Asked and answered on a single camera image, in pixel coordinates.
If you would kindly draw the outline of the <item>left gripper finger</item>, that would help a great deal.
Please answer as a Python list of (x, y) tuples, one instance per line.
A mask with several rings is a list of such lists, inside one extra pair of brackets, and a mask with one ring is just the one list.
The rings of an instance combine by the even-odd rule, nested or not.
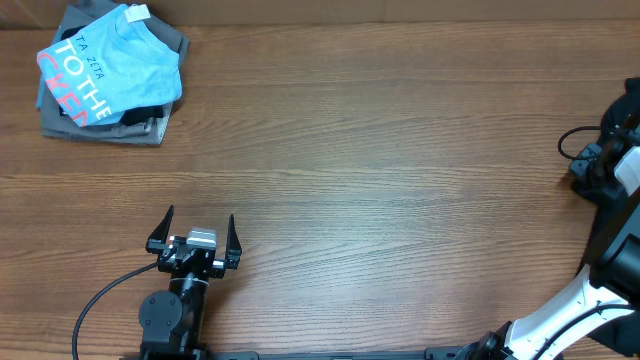
[(228, 229), (227, 229), (226, 255), (240, 256), (241, 254), (242, 254), (242, 247), (236, 232), (235, 218), (234, 218), (234, 215), (231, 214), (229, 216)]
[(148, 237), (149, 243), (151, 242), (165, 243), (167, 241), (173, 216), (174, 216), (174, 206), (170, 205), (161, 222), (158, 224), (158, 226), (153, 230), (153, 232)]

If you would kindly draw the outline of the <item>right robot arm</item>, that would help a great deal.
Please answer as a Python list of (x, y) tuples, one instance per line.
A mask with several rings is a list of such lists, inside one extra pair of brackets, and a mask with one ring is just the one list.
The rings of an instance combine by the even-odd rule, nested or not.
[(574, 190), (607, 210), (576, 277), (532, 314), (460, 350), (458, 359), (554, 359), (600, 326), (639, 311), (639, 127), (601, 127), (572, 158)]

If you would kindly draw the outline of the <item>black t-shirt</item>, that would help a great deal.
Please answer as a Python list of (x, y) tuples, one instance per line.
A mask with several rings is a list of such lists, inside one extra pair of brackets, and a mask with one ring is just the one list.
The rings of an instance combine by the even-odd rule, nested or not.
[[(625, 80), (625, 92), (614, 101), (595, 127), (600, 132), (616, 128), (639, 133), (639, 79)], [(588, 200), (597, 206), (583, 261), (596, 272), (596, 283), (620, 290), (639, 304), (639, 188), (621, 200)]]

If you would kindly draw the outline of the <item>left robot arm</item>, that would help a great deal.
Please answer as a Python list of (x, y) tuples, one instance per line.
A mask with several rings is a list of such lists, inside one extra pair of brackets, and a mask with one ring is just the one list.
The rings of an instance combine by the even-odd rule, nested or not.
[(221, 279), (239, 266), (242, 247), (229, 217), (225, 253), (216, 256), (217, 233), (193, 228), (187, 236), (169, 234), (174, 208), (147, 239), (145, 249), (157, 256), (155, 267), (170, 275), (166, 290), (156, 291), (142, 302), (138, 319), (143, 329), (141, 359), (211, 359), (200, 341), (209, 281)]

